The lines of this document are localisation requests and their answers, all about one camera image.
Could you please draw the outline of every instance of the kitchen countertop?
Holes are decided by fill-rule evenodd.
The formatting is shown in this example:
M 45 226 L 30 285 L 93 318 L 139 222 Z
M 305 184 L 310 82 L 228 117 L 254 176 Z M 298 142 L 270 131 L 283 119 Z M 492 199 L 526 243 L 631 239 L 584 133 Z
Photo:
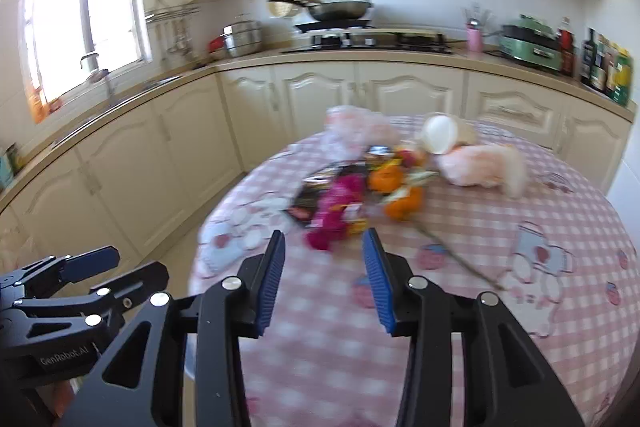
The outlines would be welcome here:
M 157 96 L 160 96 L 169 90 L 183 86 L 189 82 L 193 82 L 208 74 L 217 71 L 235 70 L 239 68 L 250 68 L 256 66 L 268 66 L 273 64 L 285 64 L 292 62 L 317 62 L 320 60 L 378 60 L 384 62 L 409 62 L 414 64 L 428 64 L 431 66 L 442 66 L 447 68 L 460 68 L 462 70 L 476 71 L 479 73 L 496 74 L 537 84 L 559 92 L 575 96 L 586 102 L 593 103 L 598 107 L 604 108 L 625 120 L 633 123 L 636 114 L 636 104 L 629 102 L 628 107 L 621 107 L 604 95 L 596 91 L 585 88 L 579 81 L 564 76 L 538 71 L 526 66 L 521 66 L 505 60 L 504 58 L 494 57 L 486 54 L 470 54 L 464 50 L 457 50 L 452 55 L 426 54 L 422 52 L 401 52 L 394 50 L 331 50 L 322 52 L 303 52 L 282 54 L 280 49 L 268 50 L 258 54 L 249 55 L 247 57 L 229 58 L 212 63 L 203 68 L 187 71 L 180 78 L 173 80 L 153 89 L 135 93 L 131 91 L 131 97 L 126 98 L 124 102 L 119 103 L 113 109 L 103 113 L 100 117 L 95 118 L 86 126 L 75 132 L 73 136 L 66 138 L 56 147 L 49 146 L 49 143 L 43 144 L 40 153 L 36 154 L 24 167 L 24 169 L 16 176 L 15 180 L 4 192 L 0 194 L 0 212 L 14 199 L 14 197 L 31 181 L 37 174 L 42 172 L 54 160 L 62 156 L 65 152 L 72 149 L 84 138 L 95 132 L 100 127 L 105 126 L 117 117 L 126 112 L 149 102 Z M 150 81 L 158 80 L 163 77 L 169 77 L 182 71 L 168 71 L 163 75 L 159 75 L 150 79 Z M 65 136 L 68 132 L 60 130 L 51 137 L 51 141 L 56 138 Z

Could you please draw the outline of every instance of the white plush toy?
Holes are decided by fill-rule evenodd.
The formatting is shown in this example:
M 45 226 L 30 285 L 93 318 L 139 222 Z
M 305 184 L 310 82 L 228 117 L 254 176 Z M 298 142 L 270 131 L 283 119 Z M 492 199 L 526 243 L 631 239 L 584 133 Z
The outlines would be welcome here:
M 520 151 L 510 145 L 471 145 L 437 156 L 442 175 L 454 185 L 502 186 L 510 198 L 519 198 L 529 181 Z

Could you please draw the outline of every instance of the utensil holder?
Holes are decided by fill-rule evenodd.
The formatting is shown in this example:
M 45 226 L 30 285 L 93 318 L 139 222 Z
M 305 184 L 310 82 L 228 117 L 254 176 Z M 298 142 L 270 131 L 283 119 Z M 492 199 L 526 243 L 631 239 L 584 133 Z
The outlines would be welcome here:
M 466 48 L 470 52 L 482 53 L 482 30 L 466 29 Z

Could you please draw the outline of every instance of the faucet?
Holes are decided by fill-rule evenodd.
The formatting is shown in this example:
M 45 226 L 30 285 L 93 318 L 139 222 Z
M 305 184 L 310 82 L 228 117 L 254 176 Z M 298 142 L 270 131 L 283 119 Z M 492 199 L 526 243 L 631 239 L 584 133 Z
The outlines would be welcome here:
M 104 87 L 107 90 L 107 103 L 108 108 L 110 109 L 114 105 L 116 105 L 116 91 L 113 88 L 113 84 L 111 84 L 111 80 L 109 78 L 109 70 L 101 70 L 98 68 L 98 58 L 99 54 L 97 51 L 89 52 L 82 57 L 80 57 L 80 67 L 82 67 L 82 61 L 86 58 L 95 57 L 93 63 L 95 64 L 95 68 L 91 70 L 89 76 L 86 78 L 86 81 L 91 84 L 97 84 L 101 80 L 104 81 Z

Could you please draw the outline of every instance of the wok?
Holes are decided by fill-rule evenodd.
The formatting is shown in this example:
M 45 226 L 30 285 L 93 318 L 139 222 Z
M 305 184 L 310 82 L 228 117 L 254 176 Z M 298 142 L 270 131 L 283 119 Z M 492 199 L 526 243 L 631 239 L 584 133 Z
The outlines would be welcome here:
M 269 0 L 270 2 L 286 2 L 306 8 L 315 20 L 335 21 L 340 19 L 359 19 L 369 8 L 370 0 Z

